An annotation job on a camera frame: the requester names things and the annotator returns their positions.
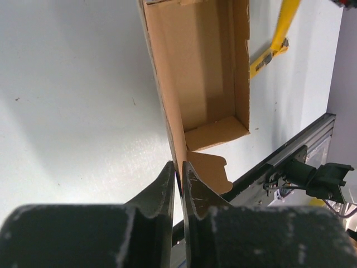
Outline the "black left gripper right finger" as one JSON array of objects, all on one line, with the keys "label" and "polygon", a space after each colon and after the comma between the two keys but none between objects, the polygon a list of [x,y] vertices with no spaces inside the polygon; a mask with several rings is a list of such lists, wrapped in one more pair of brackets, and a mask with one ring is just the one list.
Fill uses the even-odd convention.
[{"label": "black left gripper right finger", "polygon": [[235,207],[182,167],[188,267],[350,267],[351,241],[325,208]]}]

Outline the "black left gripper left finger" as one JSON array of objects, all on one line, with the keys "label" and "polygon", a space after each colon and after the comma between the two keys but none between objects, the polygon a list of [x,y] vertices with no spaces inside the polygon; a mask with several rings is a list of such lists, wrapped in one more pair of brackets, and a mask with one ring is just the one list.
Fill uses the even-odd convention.
[{"label": "black left gripper left finger", "polygon": [[1,227],[2,267],[169,267],[175,168],[125,204],[31,204]]}]

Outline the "brown cardboard express box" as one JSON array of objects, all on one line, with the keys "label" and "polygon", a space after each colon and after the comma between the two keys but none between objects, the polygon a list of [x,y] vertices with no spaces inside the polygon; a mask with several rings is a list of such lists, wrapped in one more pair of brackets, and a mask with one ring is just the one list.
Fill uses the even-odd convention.
[{"label": "brown cardboard express box", "polygon": [[179,177],[190,162],[218,194],[226,160],[204,150],[249,134],[249,2],[139,1]]}]

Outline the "yellow utility knife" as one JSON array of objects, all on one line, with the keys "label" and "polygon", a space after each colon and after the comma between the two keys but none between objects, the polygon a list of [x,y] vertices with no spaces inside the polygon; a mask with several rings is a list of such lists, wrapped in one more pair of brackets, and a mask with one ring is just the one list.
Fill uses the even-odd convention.
[{"label": "yellow utility knife", "polygon": [[289,48],[288,39],[285,38],[279,50],[268,48],[261,56],[250,64],[249,79],[252,80],[264,67],[266,67],[277,55],[285,53]]},{"label": "yellow utility knife", "polygon": [[279,12],[276,29],[271,43],[273,52],[280,51],[286,34],[291,26],[301,0],[283,0]]}]

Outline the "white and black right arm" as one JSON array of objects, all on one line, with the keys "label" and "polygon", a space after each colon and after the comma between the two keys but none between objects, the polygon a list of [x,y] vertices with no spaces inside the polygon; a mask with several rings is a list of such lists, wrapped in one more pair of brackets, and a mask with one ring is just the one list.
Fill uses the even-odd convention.
[{"label": "white and black right arm", "polygon": [[346,185],[344,178],[350,171],[354,171],[350,165],[327,163],[315,168],[291,160],[279,170],[280,176],[264,183],[263,189],[304,190],[311,197],[345,204],[341,188]]}]

